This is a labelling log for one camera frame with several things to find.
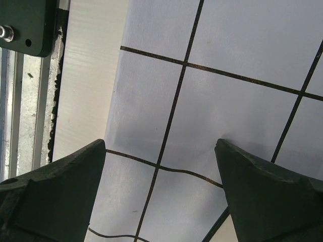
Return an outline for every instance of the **black metal plate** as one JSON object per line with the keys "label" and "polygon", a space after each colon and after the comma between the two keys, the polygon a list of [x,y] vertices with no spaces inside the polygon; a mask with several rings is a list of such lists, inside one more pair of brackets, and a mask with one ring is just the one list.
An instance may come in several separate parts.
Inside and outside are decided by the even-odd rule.
{"label": "black metal plate", "polygon": [[57,0],[0,0],[0,25],[14,29],[14,40],[0,47],[46,57],[50,54]]}

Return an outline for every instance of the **gray surface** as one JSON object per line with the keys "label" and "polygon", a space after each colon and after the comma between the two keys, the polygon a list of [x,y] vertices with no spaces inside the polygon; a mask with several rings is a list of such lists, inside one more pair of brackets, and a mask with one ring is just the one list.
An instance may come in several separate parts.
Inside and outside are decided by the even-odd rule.
{"label": "gray surface", "polygon": [[238,242],[231,215],[224,221],[210,242]]}
{"label": "gray surface", "polygon": [[122,45],[184,59],[198,1],[131,1]]}
{"label": "gray surface", "polygon": [[69,10],[70,9],[70,4],[71,0],[59,0],[59,8],[63,10]]}
{"label": "gray surface", "polygon": [[40,65],[40,57],[24,55],[17,175],[22,175],[32,170]]}
{"label": "gray surface", "polygon": [[304,97],[276,164],[323,180],[323,103]]}
{"label": "gray surface", "polygon": [[322,1],[206,0],[189,61],[301,89],[323,36]]}
{"label": "gray surface", "polygon": [[88,231],[86,234],[86,242],[133,242],[133,238],[122,237],[122,238],[103,238],[95,235]]}
{"label": "gray surface", "polygon": [[90,228],[104,235],[134,235],[154,168],[107,154]]}
{"label": "gray surface", "polygon": [[4,121],[5,121],[5,102],[6,102],[6,82],[4,81],[5,74],[2,68],[7,66],[7,50],[0,48],[0,180],[3,179],[3,144],[4,144]]}
{"label": "gray surface", "polygon": [[106,147],[157,163],[181,66],[121,51],[118,67]]}
{"label": "gray surface", "polygon": [[223,189],[160,170],[139,236],[153,242],[202,241],[226,207]]}
{"label": "gray surface", "polygon": [[8,52],[3,145],[3,180],[17,175],[24,55]]}
{"label": "gray surface", "polygon": [[270,160],[297,96],[187,68],[162,165],[221,183],[214,147],[228,139]]}

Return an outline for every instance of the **screw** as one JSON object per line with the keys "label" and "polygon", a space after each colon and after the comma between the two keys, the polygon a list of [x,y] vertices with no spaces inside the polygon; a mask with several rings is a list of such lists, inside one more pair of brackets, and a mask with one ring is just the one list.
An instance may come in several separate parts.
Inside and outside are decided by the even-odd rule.
{"label": "screw", "polygon": [[14,30],[7,25],[0,25],[0,39],[11,42],[14,39]]}

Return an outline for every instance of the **dark gap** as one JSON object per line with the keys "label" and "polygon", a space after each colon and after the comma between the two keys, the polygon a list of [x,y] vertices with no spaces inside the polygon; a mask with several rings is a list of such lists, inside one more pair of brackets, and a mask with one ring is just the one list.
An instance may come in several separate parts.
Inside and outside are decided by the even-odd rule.
{"label": "dark gap", "polygon": [[59,36],[63,36],[62,42],[64,44],[64,50],[63,50],[62,58],[60,59],[60,63],[59,63],[60,73],[56,76],[56,81],[55,81],[55,87],[56,87],[55,95],[54,95],[55,106],[51,111],[51,113],[53,114],[53,118],[51,120],[53,127],[52,127],[52,130],[50,131],[50,135],[49,135],[50,138],[47,145],[49,149],[49,152],[48,152],[49,162],[52,162],[54,142],[55,142],[55,132],[56,132],[57,114],[58,114],[59,100],[60,100],[60,90],[61,90],[69,13],[70,13],[69,11],[62,10],[62,9],[57,9],[57,13],[56,13],[57,20],[56,20],[56,26],[55,26],[55,39],[59,38]]}

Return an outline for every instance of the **black grid line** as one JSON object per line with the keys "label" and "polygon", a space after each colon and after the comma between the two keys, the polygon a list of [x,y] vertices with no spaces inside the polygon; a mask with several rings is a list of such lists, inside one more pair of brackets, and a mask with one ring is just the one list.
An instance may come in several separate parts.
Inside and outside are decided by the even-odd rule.
{"label": "black grid line", "polygon": [[186,54],[185,54],[181,74],[180,74],[180,77],[179,77],[179,80],[178,80],[178,84],[177,84],[177,88],[176,88],[176,92],[175,92],[175,97],[174,97],[174,101],[173,101],[173,104],[172,104],[171,113],[170,113],[170,116],[169,116],[169,119],[168,119],[168,123],[167,123],[166,131],[165,131],[163,143],[162,143],[161,148],[160,148],[156,168],[155,168],[155,171],[154,171],[154,174],[153,174],[153,177],[152,177],[152,181],[151,181],[150,189],[149,189],[149,192],[148,192],[148,196],[147,196],[147,199],[146,199],[146,202],[145,202],[145,205],[144,205],[144,208],[143,208],[140,220],[139,220],[139,224],[138,224],[138,228],[137,228],[137,232],[136,232],[136,238],[134,239],[134,242],[137,242],[137,238],[138,238],[139,233],[140,233],[141,225],[142,225],[145,213],[147,211],[148,203],[150,201],[151,194],[152,194],[153,188],[154,188],[155,183],[156,183],[158,170],[160,168],[160,163],[161,163],[162,158],[163,158],[167,138],[168,138],[168,135],[169,135],[169,132],[170,132],[170,129],[171,129],[171,125],[172,125],[172,121],[173,121],[173,117],[174,117],[174,113],[175,113],[177,100],[178,100],[180,90],[181,90],[181,86],[182,86],[182,83],[183,83],[184,74],[185,74],[185,70],[186,70],[186,65],[188,63],[188,58],[189,58],[189,55],[191,53],[191,49],[192,49],[192,45],[193,45],[193,41],[194,41],[196,29],[197,29],[197,24],[198,24],[199,18],[201,16],[203,4],[204,4],[204,0],[200,0],[198,8],[197,8],[197,13],[196,13],[196,16],[195,16],[194,24],[193,24],[191,36],[190,36],[190,39],[189,39],[189,42],[188,42],[188,46],[187,46],[187,50],[186,50]]}
{"label": "black grid line", "polygon": [[[157,164],[155,164],[155,163],[153,163],[151,161],[148,161],[148,160],[138,158],[136,156],[128,155],[128,154],[125,154],[125,153],[121,153],[121,152],[114,151],[114,150],[109,150],[109,149],[106,149],[106,152],[109,153],[109,154],[114,154],[114,155],[119,155],[119,156],[122,156],[122,157],[125,157],[125,158],[129,158],[129,159],[141,162],[143,164],[150,165],[152,167],[157,167]],[[207,178],[207,177],[205,177],[203,175],[200,175],[198,173],[195,173],[195,172],[192,172],[192,171],[189,171],[189,170],[173,169],[173,168],[165,167],[165,166],[162,166],[162,165],[159,166],[159,169],[169,171],[169,172],[189,174],[189,175],[195,176],[197,178],[200,178],[200,179],[202,179],[202,180],[204,180],[204,181],[206,181],[208,183],[211,183],[212,185],[215,185],[218,188],[223,188],[222,184],[217,183],[216,181],[214,181],[214,180],[212,180],[210,178]]]}
{"label": "black grid line", "polygon": [[171,63],[175,63],[175,64],[179,64],[179,65],[184,64],[184,62],[182,60],[173,59],[173,58],[169,58],[169,57],[166,57],[163,55],[154,54],[154,53],[150,53],[150,52],[146,52],[146,51],[142,51],[142,50],[138,50],[138,49],[133,49],[130,47],[121,46],[120,50],[124,50],[127,52],[131,52],[131,53],[135,53],[135,54],[139,54],[139,55],[143,55],[143,56],[147,56],[147,57],[151,57],[151,58],[155,58],[155,59],[161,59],[162,61],[171,62]]}
{"label": "black grid line", "polygon": [[[182,82],[183,82],[183,78],[184,78],[184,74],[185,74],[185,71],[186,71],[186,67],[191,67],[191,68],[195,68],[195,69],[199,69],[199,70],[203,70],[203,71],[207,71],[207,72],[211,72],[211,73],[215,73],[215,74],[218,74],[218,75],[222,75],[222,76],[227,76],[227,77],[230,77],[230,78],[234,78],[234,79],[238,79],[238,80],[241,80],[241,81],[246,81],[246,82],[249,82],[249,83],[253,83],[253,84],[257,84],[257,85],[261,85],[261,86],[265,86],[265,87],[269,87],[269,88],[273,88],[273,89],[276,89],[276,90],[280,90],[280,91],[284,91],[284,92],[287,92],[287,93],[292,93],[292,94],[296,94],[298,95],[297,99],[296,99],[296,102],[294,104],[294,107],[292,109],[292,112],[289,116],[289,119],[286,123],[286,126],[283,130],[283,133],[280,137],[280,140],[278,142],[278,145],[275,149],[275,152],[273,154],[273,157],[272,157],[272,160],[271,162],[275,162],[276,158],[277,158],[277,155],[279,153],[279,150],[282,146],[282,143],[284,141],[284,138],[286,137],[286,134],[290,128],[290,125],[295,117],[295,114],[296,114],[296,111],[298,109],[298,106],[301,102],[301,99],[302,97],[307,97],[307,98],[311,98],[311,99],[314,99],[314,100],[318,100],[318,101],[323,101],[323,96],[319,96],[319,95],[315,95],[315,94],[311,94],[311,93],[306,93],[306,88],[309,84],[309,81],[312,77],[312,74],[316,68],[316,65],[319,61],[319,58],[322,54],[322,51],[323,51],[323,42],[321,43],[320,47],[319,47],[319,50],[315,56],[315,59],[311,65],[311,68],[307,74],[307,77],[304,81],[304,84],[301,88],[301,90],[296,90],[296,89],[292,89],[292,88],[288,88],[288,87],[284,87],[284,86],[281,86],[281,85],[277,85],[277,84],[273,84],[273,83],[269,83],[269,82],[265,82],[265,81],[262,81],[262,80],[258,80],[258,79],[254,79],[254,78],[250,78],[250,77],[245,77],[245,76],[241,76],[241,75],[237,75],[237,74],[233,74],[233,73],[229,73],[229,72],[225,72],[225,71],[221,71],[221,70],[218,70],[218,69],[214,69],[214,68],[210,68],[210,67],[205,67],[205,66],[202,66],[202,65],[197,65],[197,64],[193,64],[193,63],[189,63],[188,62],[188,58],[189,58],[189,54],[190,54],[190,51],[191,51],[191,48],[192,48],[192,43],[193,43],[193,40],[194,40],[194,35],[195,35],[195,32],[196,32],[196,27],[197,27],[197,23],[198,23],[198,19],[199,19],[199,16],[200,16],[200,13],[201,13],[201,9],[202,9],[202,5],[203,5],[203,0],[200,1],[200,4],[199,4],[199,7],[198,7],[198,12],[197,12],[197,15],[196,15],[196,18],[195,18],[195,22],[194,22],[194,26],[193,26],[193,30],[192,30],[192,34],[191,34],[191,38],[189,40],[189,44],[188,44],[188,48],[187,48],[187,51],[186,51],[186,55],[185,55],[185,59],[184,61],[182,60],[178,60],[178,59],[174,59],[174,58],[170,58],[170,57],[166,57],[166,56],[162,56],[162,55],[158,55],[158,54],[154,54],[154,53],[150,53],[150,52],[146,52],[146,51],[142,51],[142,50],[138,50],[138,49],[134,49],[134,48],[130,48],[130,47],[126,47],[126,46],[121,46],[121,50],[123,51],[127,51],[127,52],[132,52],[132,53],[135,53],[135,54],[139,54],[139,55],[143,55],[143,56],[147,56],[147,57],[151,57],[151,58],[156,58],[156,59],[160,59],[160,60],[163,60],[163,61],[167,61],[167,62],[171,62],[171,63],[175,63],[175,64],[178,64],[178,65],[182,65],[182,71],[181,71],[181,74],[180,74],[180,79],[179,79],[179,82],[178,82],[178,86],[177,86],[177,90],[176,90],[176,94],[175,94],[175,97],[174,97],[174,101],[173,101],[173,105],[172,105],[172,109],[171,109],[171,113],[170,113],[170,117],[169,117],[169,121],[168,121],[168,124],[167,124],[167,128],[166,128],[166,132],[165,132],[165,136],[164,136],[164,139],[163,139],[163,144],[161,146],[161,149],[160,149],[160,153],[159,153],[159,157],[158,157],[158,161],[157,161],[157,164],[153,163],[153,162],[150,162],[150,161],[147,161],[147,160],[143,160],[143,159],[140,159],[138,157],[134,157],[134,156],[131,156],[131,155],[127,155],[127,154],[123,154],[123,153],[120,153],[120,152],[117,152],[117,151],[111,151],[111,150],[107,150],[108,153],[112,153],[112,154],[116,154],[116,155],[121,155],[121,156],[124,156],[124,157],[127,157],[127,158],[130,158],[130,159],[133,159],[133,160],[136,160],[136,161],[139,161],[141,163],[145,163],[147,165],[150,165],[150,166],[153,166],[155,167],[155,172],[154,172],[154,175],[153,175],[153,179],[152,179],[152,183],[151,183],[151,186],[150,186],[150,189],[149,189],[149,193],[148,193],[148,196],[147,196],[147,200],[146,200],[146,203],[145,203],[145,206],[144,206],[144,210],[143,210],[143,213],[141,215],[141,218],[140,218],[140,221],[139,221],[139,224],[138,224],[138,229],[137,229],[137,232],[136,232],[136,236],[132,236],[135,238],[135,242],[140,238],[138,237],[139,235],[139,232],[140,232],[140,228],[141,228],[141,225],[142,225],[142,222],[143,222],[143,218],[144,218],[144,215],[145,215],[145,212],[146,212],[146,209],[147,209],[147,206],[148,206],[148,203],[149,203],[149,200],[150,200],[150,197],[151,197],[151,194],[152,194],[152,190],[153,190],[153,187],[154,187],[154,184],[155,184],[155,181],[156,181],[156,177],[157,177],[157,174],[158,174],[158,170],[159,169],[162,169],[162,170],[166,170],[166,171],[171,171],[171,172],[180,172],[180,173],[187,173],[187,174],[190,174],[190,175],[193,175],[193,176],[196,176],[196,177],[199,177],[211,184],[214,184],[215,186],[218,186],[218,187],[221,187],[223,188],[223,186],[221,184],[218,184],[216,183],[215,181],[213,180],[210,180],[202,175],[199,175],[197,173],[194,173],[194,172],[191,172],[191,171],[187,171],[187,170],[179,170],[179,169],[172,169],[172,168],[168,168],[168,167],[164,167],[164,166],[161,166],[160,163],[161,163],[161,160],[162,160],[162,157],[163,157],[163,153],[164,153],[164,150],[165,150],[165,147],[166,147],[166,142],[167,142],[167,138],[168,138],[168,135],[169,135],[169,131],[170,131],[170,127],[171,127],[171,124],[172,124],[172,120],[173,120],[173,116],[174,116],[174,113],[175,113],[175,108],[176,108],[176,104],[177,104],[177,100],[178,100],[178,96],[179,96],[179,92],[180,92],[180,88],[181,88],[181,85],[182,85]],[[214,226],[211,228],[211,230],[209,231],[209,233],[207,234],[207,236],[203,239],[202,242],[209,242],[212,237],[214,236],[214,234],[216,233],[216,231],[218,230],[218,228],[223,224],[223,222],[226,220],[226,218],[229,216],[229,209],[228,207],[224,210],[224,212],[222,213],[222,215],[219,217],[219,219],[216,221],[216,223],[214,224]]]}
{"label": "black grid line", "polygon": [[204,237],[204,239],[202,240],[202,242],[209,242],[213,238],[213,236],[215,235],[215,233],[217,232],[217,230],[224,223],[224,221],[228,218],[229,215],[230,215],[229,207],[227,207],[223,211],[223,213],[221,214],[221,216],[218,218],[218,220],[216,221],[216,223],[212,226],[212,228],[207,233],[207,235]]}
{"label": "black grid line", "polygon": [[[88,228],[88,230],[92,233],[94,233],[95,235],[99,236],[99,237],[102,237],[102,238],[125,238],[125,237],[128,237],[128,238],[135,238],[136,236],[134,235],[129,235],[129,234],[123,234],[123,235],[115,235],[115,236],[109,236],[109,235],[104,235],[104,234],[101,234],[101,233],[98,233],[96,232],[95,230],[91,229],[90,227]],[[149,242],[148,240],[144,239],[144,238],[140,238],[138,237],[137,238],[138,240],[141,240],[143,242]]]}
{"label": "black grid line", "polygon": [[272,157],[272,160],[271,160],[272,163],[275,163],[276,162],[278,153],[279,153],[279,151],[280,151],[280,149],[281,149],[281,147],[283,145],[284,139],[285,139],[285,137],[287,135],[287,132],[288,132],[291,124],[292,124],[292,121],[294,120],[294,117],[295,117],[295,114],[296,114],[297,109],[299,107],[299,104],[301,103],[301,100],[302,100],[302,98],[303,98],[303,96],[305,94],[305,91],[306,91],[306,88],[307,88],[307,86],[309,84],[309,81],[311,80],[311,78],[313,76],[313,73],[314,73],[315,68],[317,66],[317,63],[319,61],[319,58],[322,55],[322,52],[323,52],[323,40],[321,42],[321,45],[318,48],[318,51],[317,51],[317,53],[315,55],[315,58],[313,60],[313,63],[312,63],[312,65],[311,65],[311,67],[310,67],[310,69],[309,69],[309,71],[307,73],[307,76],[305,78],[304,84],[303,84],[303,86],[301,88],[300,94],[298,95],[298,97],[297,97],[297,99],[295,101],[295,104],[293,106],[293,109],[292,109],[291,114],[289,115],[289,118],[288,118],[287,123],[285,125],[285,128],[283,130],[283,133],[282,133],[282,135],[281,135],[281,137],[280,137],[280,139],[278,141],[277,147],[275,149],[275,152],[274,152],[273,157]]}
{"label": "black grid line", "polygon": [[273,89],[280,90],[283,92],[288,92],[288,93],[292,93],[292,94],[296,94],[296,95],[302,95],[304,97],[308,97],[308,98],[318,100],[318,101],[323,101],[323,96],[319,96],[319,95],[315,95],[315,94],[311,94],[311,93],[307,93],[307,92],[304,92],[301,94],[301,91],[299,91],[299,90],[289,88],[289,87],[284,87],[284,86],[277,85],[277,84],[270,83],[270,82],[265,82],[265,81],[258,80],[255,78],[245,77],[245,76],[241,76],[238,74],[225,72],[225,71],[218,70],[215,68],[206,67],[206,66],[202,66],[202,65],[198,65],[198,64],[193,64],[193,63],[184,64],[184,61],[182,61],[182,60],[173,59],[173,58],[169,58],[169,57],[166,57],[163,55],[158,55],[158,54],[154,54],[154,53],[150,53],[150,52],[146,52],[146,51],[142,51],[142,50],[138,50],[138,49],[133,49],[133,48],[129,48],[126,46],[121,46],[120,49],[123,51],[140,54],[140,55],[143,55],[146,57],[156,58],[156,59],[160,59],[162,61],[176,63],[179,65],[186,65],[187,67],[190,67],[190,68],[194,68],[194,69],[198,69],[198,70],[202,70],[202,71],[206,71],[206,72],[211,72],[211,73],[215,73],[215,74],[226,76],[226,77],[231,77],[234,79],[238,79],[238,80],[245,81],[245,82],[250,82],[250,83],[253,83],[256,85],[261,85],[264,87],[273,88]]}

